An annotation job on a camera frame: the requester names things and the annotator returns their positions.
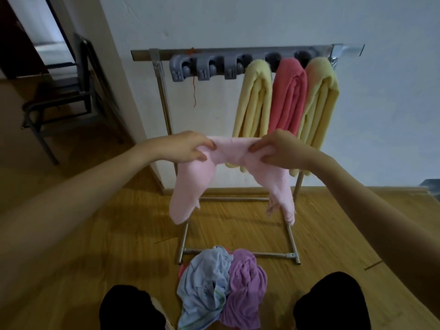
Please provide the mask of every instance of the red towel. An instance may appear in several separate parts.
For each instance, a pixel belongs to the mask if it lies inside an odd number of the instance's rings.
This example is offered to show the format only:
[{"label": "red towel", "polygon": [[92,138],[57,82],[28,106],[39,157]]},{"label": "red towel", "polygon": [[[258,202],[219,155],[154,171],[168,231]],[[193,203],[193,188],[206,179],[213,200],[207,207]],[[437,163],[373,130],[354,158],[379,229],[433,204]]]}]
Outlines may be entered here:
[{"label": "red towel", "polygon": [[295,58],[281,59],[273,84],[268,134],[281,128],[297,135],[307,93],[307,75]]}]

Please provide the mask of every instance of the towel rack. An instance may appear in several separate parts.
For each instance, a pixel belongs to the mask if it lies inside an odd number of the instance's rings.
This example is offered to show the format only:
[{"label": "towel rack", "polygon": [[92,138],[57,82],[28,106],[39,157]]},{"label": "towel rack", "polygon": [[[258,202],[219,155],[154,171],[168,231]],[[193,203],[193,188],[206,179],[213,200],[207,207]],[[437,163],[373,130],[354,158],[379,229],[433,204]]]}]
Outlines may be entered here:
[{"label": "towel rack", "polygon": [[[282,58],[295,57],[305,68],[310,60],[316,57],[326,57],[336,67],[338,60],[343,55],[360,57],[364,44],[345,45],[313,45],[313,46],[290,46],[290,47],[248,47],[248,48],[200,48],[200,49],[142,49],[132,50],[133,61],[152,61],[154,73],[157,78],[157,86],[162,102],[162,109],[168,135],[173,134],[171,128],[168,96],[166,92],[165,73],[162,61],[169,61],[169,68],[174,82],[184,81],[187,77],[197,76],[199,81],[208,81],[212,76],[223,75],[226,80],[233,80],[237,75],[243,74],[252,60],[266,60],[272,72],[276,72]],[[298,174],[294,188],[294,201],[304,178],[301,171]],[[201,197],[201,201],[268,201],[269,198],[241,198],[241,197]],[[182,264],[184,254],[197,254],[203,249],[186,248],[185,242],[190,220],[184,225],[184,231],[178,249],[178,263]],[[285,224],[289,236],[292,251],[288,253],[265,253],[252,252],[255,256],[267,256],[276,258],[294,259],[300,263],[300,257],[289,225]]]}]

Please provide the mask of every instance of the purple towel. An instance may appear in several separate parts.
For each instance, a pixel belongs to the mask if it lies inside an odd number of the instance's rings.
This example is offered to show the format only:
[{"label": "purple towel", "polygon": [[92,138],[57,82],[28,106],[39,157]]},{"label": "purple towel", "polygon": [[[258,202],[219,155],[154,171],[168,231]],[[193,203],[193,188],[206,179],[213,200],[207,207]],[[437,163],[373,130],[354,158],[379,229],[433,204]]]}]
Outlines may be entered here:
[{"label": "purple towel", "polygon": [[266,293],[267,275],[256,265],[255,256],[245,249],[232,254],[229,269],[231,294],[220,314],[219,321],[228,327],[252,330],[260,327],[258,305]]}]

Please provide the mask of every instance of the right arm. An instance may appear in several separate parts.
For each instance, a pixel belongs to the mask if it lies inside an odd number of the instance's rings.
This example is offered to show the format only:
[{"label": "right arm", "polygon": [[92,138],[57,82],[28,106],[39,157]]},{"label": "right arm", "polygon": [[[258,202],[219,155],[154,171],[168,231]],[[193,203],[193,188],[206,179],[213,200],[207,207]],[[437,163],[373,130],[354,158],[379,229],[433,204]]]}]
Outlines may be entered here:
[{"label": "right arm", "polygon": [[440,242],[366,188],[328,155],[276,130],[250,151],[268,144],[277,152],[265,163],[308,170],[329,189],[380,258],[408,289],[440,319]]}]

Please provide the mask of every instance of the left hand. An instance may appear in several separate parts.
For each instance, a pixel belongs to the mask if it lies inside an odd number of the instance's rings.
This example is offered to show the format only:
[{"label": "left hand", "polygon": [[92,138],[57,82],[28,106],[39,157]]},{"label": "left hand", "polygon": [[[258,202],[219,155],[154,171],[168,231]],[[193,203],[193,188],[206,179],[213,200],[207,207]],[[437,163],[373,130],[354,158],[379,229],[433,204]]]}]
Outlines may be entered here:
[{"label": "left hand", "polygon": [[174,163],[190,162],[194,160],[206,161],[207,157],[198,146],[206,146],[215,150],[216,145],[212,140],[200,133],[185,131],[178,134],[152,138],[139,145],[146,145],[154,154],[154,160],[167,160]]}]

